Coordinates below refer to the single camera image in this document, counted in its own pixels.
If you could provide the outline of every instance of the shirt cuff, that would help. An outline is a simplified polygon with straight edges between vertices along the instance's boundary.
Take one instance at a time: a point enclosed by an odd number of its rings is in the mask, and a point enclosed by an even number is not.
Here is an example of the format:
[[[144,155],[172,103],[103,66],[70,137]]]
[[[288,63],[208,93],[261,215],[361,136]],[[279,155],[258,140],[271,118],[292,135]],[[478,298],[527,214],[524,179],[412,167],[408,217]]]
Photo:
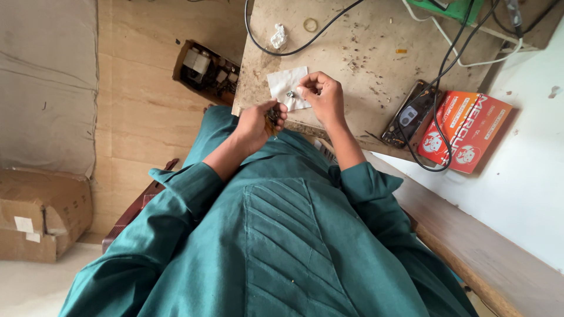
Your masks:
[[[205,216],[224,187],[219,175],[203,162],[179,171],[151,169],[149,175],[184,202],[197,221]]]
[[[388,197],[403,183],[403,179],[377,171],[362,162],[341,172],[341,187],[350,204]]]

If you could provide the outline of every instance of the green power strip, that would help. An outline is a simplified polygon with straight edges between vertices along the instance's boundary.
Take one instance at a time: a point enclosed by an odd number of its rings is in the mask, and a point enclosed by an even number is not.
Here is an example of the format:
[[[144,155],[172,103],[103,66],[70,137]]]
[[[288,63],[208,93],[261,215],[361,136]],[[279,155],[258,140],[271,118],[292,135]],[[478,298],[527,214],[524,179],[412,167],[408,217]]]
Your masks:
[[[434,4],[432,4],[428,0],[419,0],[419,1],[407,0],[407,2],[413,6],[417,6],[432,11],[433,13],[438,13],[440,15],[451,17],[457,20],[458,22],[462,23],[462,21],[464,20],[464,16],[466,16],[466,9],[468,9],[468,4],[470,3],[470,0],[455,1],[450,5],[448,5],[446,11],[437,8]],[[468,17],[468,22],[466,23],[467,25],[474,23],[476,17],[478,16],[478,12],[482,8],[483,4],[484,4],[484,0],[474,0],[474,4],[472,5],[472,11],[470,12],[470,16]]]

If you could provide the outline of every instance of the red cardboard box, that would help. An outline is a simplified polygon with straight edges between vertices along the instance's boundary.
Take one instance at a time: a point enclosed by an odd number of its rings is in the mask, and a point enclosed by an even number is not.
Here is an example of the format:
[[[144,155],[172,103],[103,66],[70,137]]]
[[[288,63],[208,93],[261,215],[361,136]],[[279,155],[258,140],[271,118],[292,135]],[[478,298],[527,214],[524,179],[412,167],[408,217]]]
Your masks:
[[[452,146],[449,168],[472,173],[511,109],[510,104],[488,95],[447,91],[437,109],[437,121]],[[447,146],[434,121],[427,128],[417,153],[446,165]]]

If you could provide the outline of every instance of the wooden chair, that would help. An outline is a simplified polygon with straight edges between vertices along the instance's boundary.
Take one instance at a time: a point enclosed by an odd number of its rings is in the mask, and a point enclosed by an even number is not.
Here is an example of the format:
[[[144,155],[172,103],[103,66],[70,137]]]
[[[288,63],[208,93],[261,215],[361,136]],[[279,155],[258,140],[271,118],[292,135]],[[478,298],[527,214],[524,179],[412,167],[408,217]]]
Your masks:
[[[165,170],[172,170],[173,167],[178,163],[178,159],[175,158],[166,164]],[[125,210],[124,214],[121,215],[119,220],[113,226],[112,231],[102,240],[102,254],[108,249],[109,245],[117,238],[118,235],[130,224],[138,215],[141,213],[143,208],[149,203],[153,197],[157,196],[165,187],[153,180],[151,184],[135,199],[135,201]]]

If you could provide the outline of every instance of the left hand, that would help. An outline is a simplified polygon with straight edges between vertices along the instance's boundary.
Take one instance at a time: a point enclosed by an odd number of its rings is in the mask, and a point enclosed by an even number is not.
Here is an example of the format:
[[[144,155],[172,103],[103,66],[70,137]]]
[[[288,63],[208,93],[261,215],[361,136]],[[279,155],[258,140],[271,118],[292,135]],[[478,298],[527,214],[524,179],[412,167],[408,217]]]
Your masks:
[[[265,129],[265,115],[270,108],[277,111],[280,117],[275,129],[282,131],[284,129],[284,121],[288,118],[286,114],[288,107],[274,98],[243,110],[237,128],[230,136],[230,138],[233,138],[243,147],[247,156],[260,150],[270,137],[270,134]]]

